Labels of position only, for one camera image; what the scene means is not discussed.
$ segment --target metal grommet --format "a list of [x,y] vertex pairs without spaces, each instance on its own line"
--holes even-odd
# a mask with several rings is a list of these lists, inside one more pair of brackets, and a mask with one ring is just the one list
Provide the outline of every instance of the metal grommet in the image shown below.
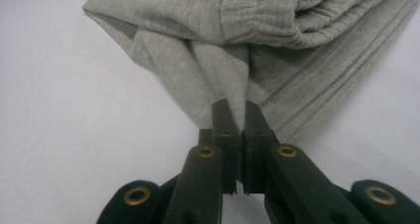
[[393,205],[396,203],[395,196],[379,186],[369,186],[365,188],[365,194],[373,201],[383,205]]
[[135,186],[124,195],[127,205],[135,206],[145,203],[151,197],[151,191],[146,186]]
[[297,155],[296,150],[294,150],[291,147],[282,147],[282,148],[279,148],[277,150],[277,152],[279,154],[281,154],[282,156],[289,157],[289,158],[296,157],[296,155]]
[[213,149],[207,148],[207,147],[201,148],[200,150],[198,150],[197,153],[200,157],[203,157],[203,158],[213,157],[214,154],[216,154],[216,152]]

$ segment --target gray garment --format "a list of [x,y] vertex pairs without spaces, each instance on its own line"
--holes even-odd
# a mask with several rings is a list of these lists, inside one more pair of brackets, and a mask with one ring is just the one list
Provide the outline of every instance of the gray garment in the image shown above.
[[158,73],[199,127],[245,100],[301,144],[357,84],[419,0],[88,0],[86,14]]

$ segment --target black plastic part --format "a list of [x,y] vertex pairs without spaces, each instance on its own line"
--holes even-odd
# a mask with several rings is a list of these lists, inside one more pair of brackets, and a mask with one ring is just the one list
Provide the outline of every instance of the black plastic part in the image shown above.
[[[132,188],[146,188],[150,196],[138,205],[129,205],[125,195]],[[148,181],[133,181],[121,187],[99,216],[97,224],[149,224],[153,223],[153,215],[160,197],[159,187]]]
[[240,136],[228,100],[214,103],[212,110],[212,143],[223,151],[223,192],[233,194],[237,192]]
[[284,201],[278,201],[266,195],[263,204],[271,224],[295,223],[294,217]]
[[287,203],[294,223],[368,223],[342,191],[297,147],[273,146],[266,160],[270,177],[280,198]]
[[222,150],[190,150],[167,207],[163,224],[217,224],[222,208]]
[[200,129],[198,132],[198,145],[213,144],[213,130]]
[[350,199],[370,223],[420,223],[420,207],[384,183],[373,180],[358,181],[352,186]]
[[247,102],[243,146],[244,193],[264,193],[266,175],[264,156],[275,143],[274,132],[268,126],[260,107]]
[[169,202],[172,199],[173,191],[175,190],[178,178],[179,175],[173,177],[159,188],[160,199],[155,210],[153,221],[151,223],[158,224],[163,220],[164,213],[166,212]]

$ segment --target white background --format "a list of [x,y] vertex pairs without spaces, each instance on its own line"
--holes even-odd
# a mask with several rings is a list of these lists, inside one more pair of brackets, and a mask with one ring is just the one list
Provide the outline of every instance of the white background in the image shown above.
[[[162,184],[198,128],[162,82],[81,10],[0,0],[0,223],[95,223],[125,183]],[[420,11],[307,154],[344,188],[377,179],[420,203]],[[223,223],[268,223],[262,198],[225,196]]]

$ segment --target white surface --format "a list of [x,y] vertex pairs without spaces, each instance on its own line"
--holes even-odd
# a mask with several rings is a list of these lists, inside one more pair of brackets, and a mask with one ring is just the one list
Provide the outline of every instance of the white surface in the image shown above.
[[[123,184],[180,172],[198,129],[85,0],[0,0],[0,223],[95,223]],[[420,12],[305,151],[333,182],[384,181],[420,203]],[[267,223],[226,197],[223,223]]]

